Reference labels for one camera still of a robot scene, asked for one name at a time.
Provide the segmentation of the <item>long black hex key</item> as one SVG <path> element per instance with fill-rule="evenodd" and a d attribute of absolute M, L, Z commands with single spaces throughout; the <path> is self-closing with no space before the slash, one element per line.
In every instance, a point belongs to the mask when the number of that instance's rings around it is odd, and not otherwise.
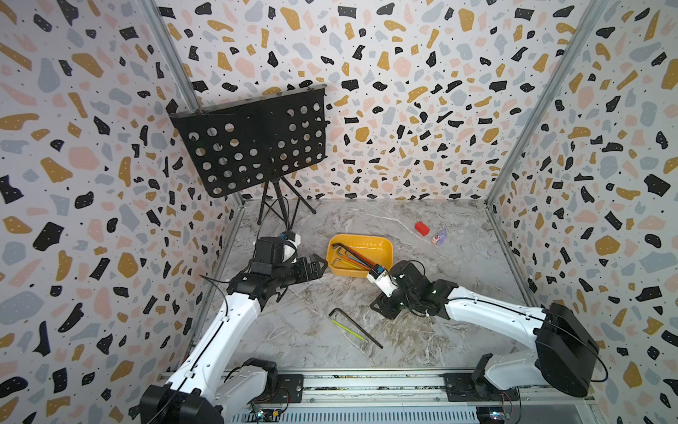
<path fill-rule="evenodd" d="M 343 263 L 348 263 L 359 270 L 370 270 L 376 265 L 376 263 L 369 260 L 366 256 L 363 256 L 363 254 L 360 254 L 356 250 L 347 247 L 343 243 L 333 243 L 331 247 L 337 253 L 340 261 Z"/>

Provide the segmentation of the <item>lime green hex key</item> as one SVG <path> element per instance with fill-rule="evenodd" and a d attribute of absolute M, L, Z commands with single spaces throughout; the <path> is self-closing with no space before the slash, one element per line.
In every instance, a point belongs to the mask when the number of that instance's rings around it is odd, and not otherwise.
<path fill-rule="evenodd" d="M 361 330 L 353 330 L 352 328 L 347 327 L 346 325 L 343 325 L 342 323 L 339 323 L 338 321 L 331 319 L 330 320 L 333 325 L 337 326 L 339 329 L 343 330 L 344 332 L 352 335 L 353 337 L 356 337 L 358 340 L 361 341 L 366 341 L 367 339 L 363 335 Z"/>

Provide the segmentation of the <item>yellow hex key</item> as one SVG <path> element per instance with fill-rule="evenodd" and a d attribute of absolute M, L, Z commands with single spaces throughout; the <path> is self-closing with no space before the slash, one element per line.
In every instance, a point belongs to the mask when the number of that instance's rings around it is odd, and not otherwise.
<path fill-rule="evenodd" d="M 342 269 L 342 270 L 360 270 L 360 271 L 363 271 L 363 270 L 367 269 L 365 267 L 365 265 L 363 263 L 361 263 L 360 261 L 354 261 L 353 259 L 351 259 L 351 257 L 342 257 L 342 256 L 335 258 L 335 260 L 332 261 L 331 266 L 334 269 L 338 269 L 338 270 Z"/>

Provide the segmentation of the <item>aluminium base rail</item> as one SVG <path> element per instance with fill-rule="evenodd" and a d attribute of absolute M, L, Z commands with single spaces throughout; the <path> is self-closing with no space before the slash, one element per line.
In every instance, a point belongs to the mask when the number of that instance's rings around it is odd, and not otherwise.
<path fill-rule="evenodd" d="M 289 369 L 274 399 L 234 423 L 602 423 L 592 397 L 546 386 L 491 389 L 481 397 L 469 369 Z"/>

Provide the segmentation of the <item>red hex key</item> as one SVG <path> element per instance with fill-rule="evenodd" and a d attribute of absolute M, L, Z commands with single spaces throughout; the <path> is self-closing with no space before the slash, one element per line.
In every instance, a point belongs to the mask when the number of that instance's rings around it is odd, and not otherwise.
<path fill-rule="evenodd" d="M 362 266 L 365 266 L 367 268 L 372 268 L 375 265 L 373 261 L 369 260 L 362 254 L 349 248 L 346 249 L 346 256 L 349 257 L 355 263 L 360 263 Z"/>

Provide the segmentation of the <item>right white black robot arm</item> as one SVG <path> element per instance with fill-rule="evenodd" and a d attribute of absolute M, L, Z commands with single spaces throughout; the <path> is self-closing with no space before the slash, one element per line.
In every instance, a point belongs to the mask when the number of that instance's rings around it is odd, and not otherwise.
<path fill-rule="evenodd" d="M 375 265 L 367 278 L 381 291 L 370 308 L 389 320 L 408 310 L 419 317 L 471 323 L 523 346 L 506 355 L 482 355 L 470 377 L 450 383 L 449 394 L 489 400 L 524 386 L 550 386 L 570 397 L 588 396 L 600 349 L 567 307 L 520 306 L 448 280 L 431 282 L 413 261 L 391 269 Z"/>

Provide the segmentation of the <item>black perforated music stand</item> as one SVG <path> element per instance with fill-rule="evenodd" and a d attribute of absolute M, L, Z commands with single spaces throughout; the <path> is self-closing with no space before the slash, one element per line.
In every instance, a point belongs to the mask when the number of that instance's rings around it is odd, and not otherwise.
<path fill-rule="evenodd" d="M 262 186 L 260 211 L 273 211 L 291 229 L 307 205 L 288 177 L 327 157 L 325 85 L 171 115 L 201 181 L 214 198 Z"/>

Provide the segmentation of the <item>yellow plastic storage box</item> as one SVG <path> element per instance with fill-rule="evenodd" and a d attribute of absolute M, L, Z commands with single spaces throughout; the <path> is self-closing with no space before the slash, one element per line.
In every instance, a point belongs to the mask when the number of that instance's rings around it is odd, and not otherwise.
<path fill-rule="evenodd" d="M 338 234 L 328 243 L 326 260 L 336 276 L 366 278 L 374 265 L 393 265 L 394 249 L 383 237 Z"/>

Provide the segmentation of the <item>orange hex key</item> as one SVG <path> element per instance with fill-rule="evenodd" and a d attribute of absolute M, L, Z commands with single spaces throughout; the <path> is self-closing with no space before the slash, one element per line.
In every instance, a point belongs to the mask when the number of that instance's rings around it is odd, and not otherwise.
<path fill-rule="evenodd" d="M 356 270 L 369 271 L 371 269 L 371 268 L 367 268 L 365 266 L 362 266 L 360 263 L 355 263 L 349 257 L 347 257 L 346 255 L 343 255 L 343 254 L 339 254 L 338 261 L 340 261 L 340 263 L 342 263 L 343 265 L 353 267 Z"/>

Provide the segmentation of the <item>red small block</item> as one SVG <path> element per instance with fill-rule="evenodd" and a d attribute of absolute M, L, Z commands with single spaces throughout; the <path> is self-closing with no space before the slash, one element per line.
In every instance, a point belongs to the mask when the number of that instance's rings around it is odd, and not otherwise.
<path fill-rule="evenodd" d="M 429 235 L 430 233 L 430 228 L 424 224 L 423 222 L 417 222 L 415 224 L 415 230 L 421 234 L 423 237 Z"/>

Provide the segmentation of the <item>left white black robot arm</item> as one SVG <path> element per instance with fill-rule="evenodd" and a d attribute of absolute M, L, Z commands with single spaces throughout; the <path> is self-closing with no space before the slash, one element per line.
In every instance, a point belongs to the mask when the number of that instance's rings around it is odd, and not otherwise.
<path fill-rule="evenodd" d="M 270 300 L 295 284 L 323 277 L 328 263 L 317 254 L 277 265 L 252 265 L 229 282 L 224 303 L 188 358 L 164 385 L 141 397 L 143 423 L 226 423 L 254 399 L 276 394 L 277 365 L 250 359 L 224 376 L 245 332 Z"/>

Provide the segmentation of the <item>small purple toy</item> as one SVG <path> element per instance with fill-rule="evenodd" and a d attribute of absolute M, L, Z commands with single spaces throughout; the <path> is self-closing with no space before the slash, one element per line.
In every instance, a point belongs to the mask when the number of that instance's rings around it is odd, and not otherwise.
<path fill-rule="evenodd" d="M 436 233 L 432 237 L 432 242 L 434 243 L 434 245 L 440 246 L 445 242 L 447 235 L 448 235 L 447 230 L 443 228 L 441 231 L 438 231 L 438 233 Z"/>

